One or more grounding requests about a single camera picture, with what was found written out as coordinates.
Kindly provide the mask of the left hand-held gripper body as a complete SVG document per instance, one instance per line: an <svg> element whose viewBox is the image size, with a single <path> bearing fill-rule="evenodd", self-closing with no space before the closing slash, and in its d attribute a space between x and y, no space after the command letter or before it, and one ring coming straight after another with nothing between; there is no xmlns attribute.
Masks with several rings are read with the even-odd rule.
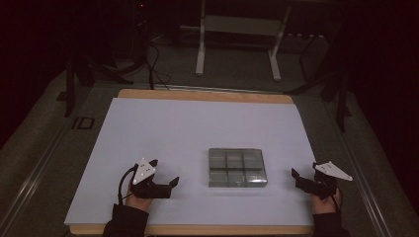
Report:
<svg viewBox="0 0 419 237"><path fill-rule="evenodd" d="M155 167L144 158L137 164L129 190L137 198L169 198L171 190L168 185L158 185L153 182Z"/></svg>

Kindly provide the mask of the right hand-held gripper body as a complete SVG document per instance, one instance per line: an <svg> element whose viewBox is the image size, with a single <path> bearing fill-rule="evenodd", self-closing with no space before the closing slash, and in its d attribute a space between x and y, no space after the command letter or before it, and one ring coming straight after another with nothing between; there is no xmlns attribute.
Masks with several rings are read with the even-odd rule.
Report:
<svg viewBox="0 0 419 237"><path fill-rule="evenodd" d="M352 181L353 177L342 171L331 161L319 164L317 163L318 173L315 173L312 180L301 177L300 190L305 193L318 196L321 199L332 197L336 194L337 180L342 179Z"/></svg>

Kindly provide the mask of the clear plastic compartment box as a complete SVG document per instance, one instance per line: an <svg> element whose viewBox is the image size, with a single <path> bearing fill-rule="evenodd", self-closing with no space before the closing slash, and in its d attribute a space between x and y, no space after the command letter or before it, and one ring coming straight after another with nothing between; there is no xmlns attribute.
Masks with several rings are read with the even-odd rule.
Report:
<svg viewBox="0 0 419 237"><path fill-rule="evenodd" d="M263 153L253 148L211 148L211 188L265 188L268 184Z"/></svg>

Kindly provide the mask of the person's right hand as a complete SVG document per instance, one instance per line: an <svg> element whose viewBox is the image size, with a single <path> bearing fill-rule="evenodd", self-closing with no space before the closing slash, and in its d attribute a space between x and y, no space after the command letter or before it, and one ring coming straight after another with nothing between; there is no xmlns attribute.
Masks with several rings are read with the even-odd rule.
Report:
<svg viewBox="0 0 419 237"><path fill-rule="evenodd" d="M311 195L312 213L324 214L338 212L342 206L342 195L339 189L332 197L321 199L318 196Z"/></svg>

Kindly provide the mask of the person's left hand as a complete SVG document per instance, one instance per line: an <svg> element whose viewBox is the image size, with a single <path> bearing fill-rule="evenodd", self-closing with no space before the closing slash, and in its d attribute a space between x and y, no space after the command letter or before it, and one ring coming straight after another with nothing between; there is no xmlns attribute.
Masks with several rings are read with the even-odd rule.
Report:
<svg viewBox="0 0 419 237"><path fill-rule="evenodd" d="M126 196L126 205L147 212L152 204L151 198L139 198L129 193Z"/></svg>

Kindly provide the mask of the white table mat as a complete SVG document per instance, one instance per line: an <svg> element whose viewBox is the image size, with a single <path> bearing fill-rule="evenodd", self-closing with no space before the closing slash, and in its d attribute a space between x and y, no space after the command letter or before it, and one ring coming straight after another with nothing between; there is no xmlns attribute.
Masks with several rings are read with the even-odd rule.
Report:
<svg viewBox="0 0 419 237"><path fill-rule="evenodd" d="M256 148L264 188L212 188L212 148ZM154 181L179 184L150 208L151 225L309 225L308 195L292 170L312 173L314 156L295 105L113 99L65 218L106 223L122 175L141 159L157 160Z"/></svg>

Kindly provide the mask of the black metal stand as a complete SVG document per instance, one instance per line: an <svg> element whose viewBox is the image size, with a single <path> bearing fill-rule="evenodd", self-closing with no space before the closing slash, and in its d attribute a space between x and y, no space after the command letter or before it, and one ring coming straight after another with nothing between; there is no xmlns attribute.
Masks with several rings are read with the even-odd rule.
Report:
<svg viewBox="0 0 419 237"><path fill-rule="evenodd" d="M329 47L319 66L302 86L285 91L286 95L298 95L309 89L323 85L320 98L323 102L332 102L337 97L336 123L342 132L346 131L345 117L350 115L346 101L348 96L349 72L342 58L342 39L336 35L328 41Z"/></svg>
<svg viewBox="0 0 419 237"><path fill-rule="evenodd" d="M64 116L68 118L76 102L75 95L75 78L79 79L79 82L83 86L92 87L95 83L95 79L92 74L92 70L97 70L105 76L109 77L112 81L120 84L130 84L130 81L119 76L116 72L108 69L107 67L99 64L93 59L86 55L75 55L68 58L66 62L65 70L65 85L66 90L62 94L63 100L66 103L66 111Z"/></svg>

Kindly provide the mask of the white metal stand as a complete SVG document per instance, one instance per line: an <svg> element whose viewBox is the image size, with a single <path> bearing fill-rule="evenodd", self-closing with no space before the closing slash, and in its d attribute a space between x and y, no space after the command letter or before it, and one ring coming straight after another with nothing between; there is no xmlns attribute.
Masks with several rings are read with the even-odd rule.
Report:
<svg viewBox="0 0 419 237"><path fill-rule="evenodd" d="M268 50L268 58L271 66L273 80L282 80L277 54L281 41L285 35L286 25L291 13L292 6L285 7L280 20L263 20L252 18L229 17L208 15L206 13L206 0L201 0L200 14L200 41L195 73L202 76L205 71L206 59L206 32L231 33L242 35L269 36L275 38L275 43Z"/></svg>

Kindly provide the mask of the metal floor rail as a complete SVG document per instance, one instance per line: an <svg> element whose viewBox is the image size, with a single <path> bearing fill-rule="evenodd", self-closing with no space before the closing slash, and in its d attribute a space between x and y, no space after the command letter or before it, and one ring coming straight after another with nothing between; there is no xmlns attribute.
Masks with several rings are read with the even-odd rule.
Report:
<svg viewBox="0 0 419 237"><path fill-rule="evenodd" d="M35 168L19 188L17 195L7 209L4 218L0 221L0 237L8 237L18 217L24 212L26 206L31 201L32 196L41 183L46 167L65 132L66 127L62 126L55 133L52 141L48 144Z"/></svg>
<svg viewBox="0 0 419 237"><path fill-rule="evenodd" d="M377 199L373 194L371 186L369 185L366 176L361 169L360 163L358 162L356 153L349 141L348 135L346 132L343 132L337 124L334 111L335 106L325 102L323 102L322 105L328 114L330 122L333 124L337 136L339 137L345 157L349 163L354 182L359 190L360 197L364 203L372 225L374 226L377 237L392 237L388 225L378 206Z"/></svg>

